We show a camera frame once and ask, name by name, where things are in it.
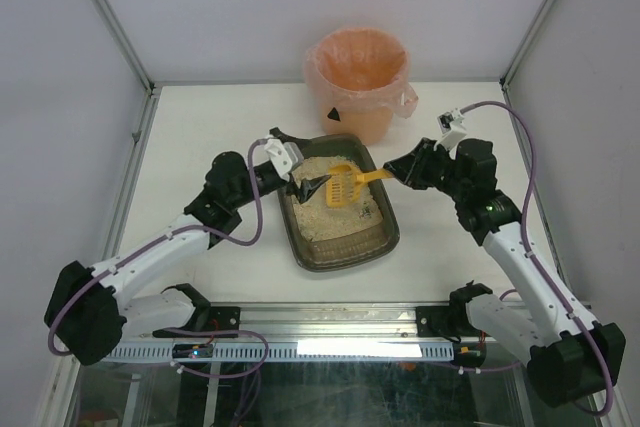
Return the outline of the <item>yellow plastic litter scoop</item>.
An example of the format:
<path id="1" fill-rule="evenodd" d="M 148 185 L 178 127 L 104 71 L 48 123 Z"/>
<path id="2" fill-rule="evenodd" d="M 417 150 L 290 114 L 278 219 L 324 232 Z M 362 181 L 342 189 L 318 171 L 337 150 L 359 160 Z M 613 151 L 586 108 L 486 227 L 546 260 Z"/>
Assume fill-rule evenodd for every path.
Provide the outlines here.
<path id="1" fill-rule="evenodd" d="M 326 183 L 326 204 L 329 208 L 341 208 L 356 202 L 361 190 L 369 183 L 391 179 L 393 175 L 385 169 L 362 172 L 357 166 L 341 164 L 329 169 Z"/>

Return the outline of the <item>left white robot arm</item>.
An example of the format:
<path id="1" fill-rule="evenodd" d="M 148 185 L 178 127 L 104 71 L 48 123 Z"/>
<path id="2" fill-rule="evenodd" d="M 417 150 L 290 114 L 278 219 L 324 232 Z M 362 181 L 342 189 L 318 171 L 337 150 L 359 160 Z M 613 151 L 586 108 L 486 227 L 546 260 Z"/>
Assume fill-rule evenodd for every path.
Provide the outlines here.
<path id="1" fill-rule="evenodd" d="M 273 128 L 245 155 L 223 152 L 213 159 L 200 193 L 160 233 L 89 267 L 78 261 L 66 265 L 44 314 L 49 351 L 90 366 L 144 327 L 195 324 L 200 304 L 186 288 L 174 287 L 169 296 L 138 292 L 179 261 L 222 242 L 255 245 L 264 228 L 263 197 L 282 191 L 301 203 L 310 200 L 328 180 L 293 177 L 310 143 Z"/>

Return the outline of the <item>dark grey litter box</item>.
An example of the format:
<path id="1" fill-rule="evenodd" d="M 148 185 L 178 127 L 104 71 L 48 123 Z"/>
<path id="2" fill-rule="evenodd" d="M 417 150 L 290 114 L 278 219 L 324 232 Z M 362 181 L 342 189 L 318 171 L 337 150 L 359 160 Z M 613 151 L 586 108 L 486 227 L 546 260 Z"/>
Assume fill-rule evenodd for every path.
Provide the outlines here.
<path id="1" fill-rule="evenodd" d="M 311 157 L 343 156 L 357 164 L 363 172 L 376 169 L 364 144 L 351 134 L 316 137 L 302 154 L 304 160 Z M 378 204 L 383 221 L 364 231 L 332 240 L 311 242 L 300 233 L 291 198 L 279 190 L 278 200 L 288 240 L 297 263 L 312 272 L 325 272 L 349 268 L 380 258 L 391 252 L 399 242 L 400 232 L 383 183 L 369 183 L 374 200 Z"/>

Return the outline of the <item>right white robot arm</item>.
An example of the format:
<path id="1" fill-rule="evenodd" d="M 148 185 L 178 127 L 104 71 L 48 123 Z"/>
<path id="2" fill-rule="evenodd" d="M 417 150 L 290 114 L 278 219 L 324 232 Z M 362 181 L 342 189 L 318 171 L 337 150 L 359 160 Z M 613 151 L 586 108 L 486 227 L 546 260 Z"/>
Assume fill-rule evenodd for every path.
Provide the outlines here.
<path id="1" fill-rule="evenodd" d="M 497 187 L 492 143 L 467 139 L 450 154 L 424 138 L 384 168 L 406 187 L 447 195 L 460 225 L 506 274 L 529 312 L 523 316 L 488 287 L 469 283 L 450 295 L 454 318 L 487 333 L 516 357 L 548 406 L 603 392 L 605 404 L 597 413 L 606 415 L 626 338 L 616 324 L 601 323 L 536 255 L 524 211 Z"/>

